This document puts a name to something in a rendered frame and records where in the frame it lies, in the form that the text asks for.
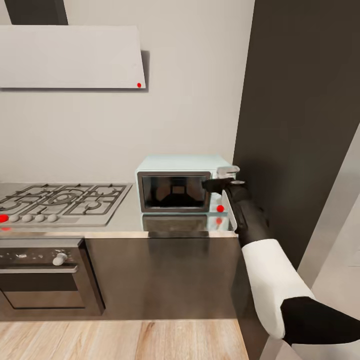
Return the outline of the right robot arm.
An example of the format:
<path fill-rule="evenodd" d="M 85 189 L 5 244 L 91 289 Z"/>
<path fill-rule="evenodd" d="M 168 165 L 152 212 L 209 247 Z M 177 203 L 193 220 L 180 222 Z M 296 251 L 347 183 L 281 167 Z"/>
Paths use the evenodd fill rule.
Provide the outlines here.
<path fill-rule="evenodd" d="M 238 234 L 256 314 L 266 332 L 286 341 L 302 360 L 360 360 L 360 320 L 316 300 L 247 183 L 227 176 L 239 171 L 220 166 L 218 176 L 202 180 L 202 186 L 220 194 Z"/>

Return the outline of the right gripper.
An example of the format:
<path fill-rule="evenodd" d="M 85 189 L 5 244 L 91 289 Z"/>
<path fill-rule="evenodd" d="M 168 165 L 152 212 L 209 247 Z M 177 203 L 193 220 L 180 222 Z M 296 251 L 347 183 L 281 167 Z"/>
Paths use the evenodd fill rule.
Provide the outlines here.
<path fill-rule="evenodd" d="M 208 192 L 217 192 L 218 194 L 220 194 L 218 192 L 218 188 L 219 186 L 222 184 L 222 182 L 236 182 L 237 180 L 235 180 L 232 176 L 231 177 L 228 177 L 226 176 L 226 178 L 212 178 L 212 179 L 206 179 L 206 180 L 202 180 L 202 186 L 204 188 L 207 189 Z M 230 187 L 230 188 L 234 188 L 232 187 L 232 184 L 228 184 L 228 185 L 225 185 L 224 189 L 226 187 Z M 221 196 L 221 194 L 220 194 Z"/>

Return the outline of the microwave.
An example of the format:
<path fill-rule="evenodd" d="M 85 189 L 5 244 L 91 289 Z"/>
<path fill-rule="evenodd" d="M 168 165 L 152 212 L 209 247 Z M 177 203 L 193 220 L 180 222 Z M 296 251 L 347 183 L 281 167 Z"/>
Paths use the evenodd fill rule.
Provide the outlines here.
<path fill-rule="evenodd" d="M 231 164 L 219 154 L 149 154 L 135 171 L 141 213 L 222 213 L 217 192 L 202 180 L 218 176 Z M 236 179 L 235 173 L 226 176 Z"/>

